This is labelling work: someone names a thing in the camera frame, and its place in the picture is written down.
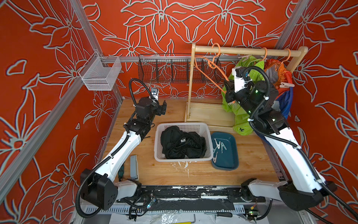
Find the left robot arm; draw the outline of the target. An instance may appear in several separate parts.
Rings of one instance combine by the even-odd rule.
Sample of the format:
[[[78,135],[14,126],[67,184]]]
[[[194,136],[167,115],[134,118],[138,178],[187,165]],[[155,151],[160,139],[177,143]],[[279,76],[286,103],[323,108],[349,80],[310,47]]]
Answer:
[[[140,183],[126,180],[114,183],[120,168],[132,151],[146,138],[154,127],[154,118],[166,113],[167,103],[159,103],[157,97],[138,78],[131,78],[129,90],[135,110],[123,125],[125,131],[110,153],[92,169],[85,169],[80,175],[80,187],[75,198],[76,212],[82,218],[91,218],[100,211],[106,211],[117,201],[124,201],[132,208],[148,206],[151,196],[144,205],[131,202],[138,195]]]

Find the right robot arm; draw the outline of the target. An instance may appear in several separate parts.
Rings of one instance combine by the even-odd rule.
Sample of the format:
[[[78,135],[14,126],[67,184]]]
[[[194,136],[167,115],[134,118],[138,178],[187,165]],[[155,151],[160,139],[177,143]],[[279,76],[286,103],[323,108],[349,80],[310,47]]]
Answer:
[[[326,181],[310,162],[307,154],[296,141],[290,125],[281,112],[272,108],[278,91],[265,71],[256,66],[236,67],[233,79],[224,82],[225,101],[238,104],[246,112],[250,127],[274,148],[291,179],[267,182],[250,178],[241,184],[241,197],[251,201],[266,197],[283,202],[294,211],[310,211],[331,196],[354,218],[357,212],[334,191],[335,183]]]

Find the black shorts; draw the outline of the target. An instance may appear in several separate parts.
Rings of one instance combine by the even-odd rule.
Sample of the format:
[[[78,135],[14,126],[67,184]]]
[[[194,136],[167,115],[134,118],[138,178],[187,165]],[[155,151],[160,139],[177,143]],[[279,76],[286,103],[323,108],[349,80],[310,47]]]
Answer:
[[[178,126],[168,127],[160,140],[166,159],[199,159],[207,151],[204,137],[196,132],[181,131]]]

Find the light green clothespin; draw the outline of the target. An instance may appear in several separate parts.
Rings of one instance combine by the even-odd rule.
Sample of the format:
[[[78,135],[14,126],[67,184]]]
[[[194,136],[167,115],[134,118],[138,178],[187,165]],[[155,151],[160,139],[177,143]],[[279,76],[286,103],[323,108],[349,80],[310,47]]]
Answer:
[[[223,142],[220,143],[220,149],[222,154],[227,151],[227,147]]]

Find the lime green shorts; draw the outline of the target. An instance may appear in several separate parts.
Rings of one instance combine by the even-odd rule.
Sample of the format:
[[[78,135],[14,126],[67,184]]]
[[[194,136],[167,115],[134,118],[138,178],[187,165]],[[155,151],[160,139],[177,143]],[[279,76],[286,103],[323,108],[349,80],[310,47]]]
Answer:
[[[242,58],[235,65],[235,68],[255,66],[255,67],[264,69],[264,64],[265,64],[265,62],[262,61],[261,58],[256,58],[254,56],[248,56],[248,57]],[[232,128],[236,133],[238,133],[242,136],[252,134],[253,129],[251,128],[251,126],[249,125],[249,122],[248,122],[249,115],[245,112],[244,109],[242,109],[240,107],[240,105],[238,103],[229,105],[225,101],[225,93],[224,92],[222,92],[222,108],[226,112],[233,113],[235,115],[235,124]]]

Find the orange clothes hanger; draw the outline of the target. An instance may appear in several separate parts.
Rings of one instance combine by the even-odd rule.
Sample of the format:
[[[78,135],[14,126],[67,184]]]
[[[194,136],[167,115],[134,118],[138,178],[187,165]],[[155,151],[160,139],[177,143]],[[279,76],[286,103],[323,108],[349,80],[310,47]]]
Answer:
[[[205,59],[207,61],[207,64],[209,66],[209,68],[213,69],[213,70],[218,70],[223,77],[225,78],[226,81],[229,81],[228,77],[226,76],[225,72],[215,63],[215,59],[217,57],[220,56],[221,53],[221,47],[218,43],[214,43],[212,45],[212,49],[214,48],[214,46],[218,47],[218,53],[213,57],[213,59],[210,61],[209,59],[205,58],[205,57],[201,57],[202,59]],[[195,68],[202,74],[204,75],[209,81],[211,81],[216,87],[219,88],[219,90],[223,93],[226,93],[227,91],[223,90],[217,83],[215,83],[206,73],[204,73],[197,65],[197,61],[196,59],[194,59],[194,65]]]

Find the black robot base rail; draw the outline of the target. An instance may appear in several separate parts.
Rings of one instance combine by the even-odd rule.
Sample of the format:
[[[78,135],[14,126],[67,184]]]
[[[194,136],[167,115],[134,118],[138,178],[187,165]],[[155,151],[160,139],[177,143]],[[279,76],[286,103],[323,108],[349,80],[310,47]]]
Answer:
[[[234,211],[238,206],[266,204],[269,201],[257,197],[245,201],[240,196],[240,186],[142,186],[140,193],[148,193],[156,199],[149,211]]]

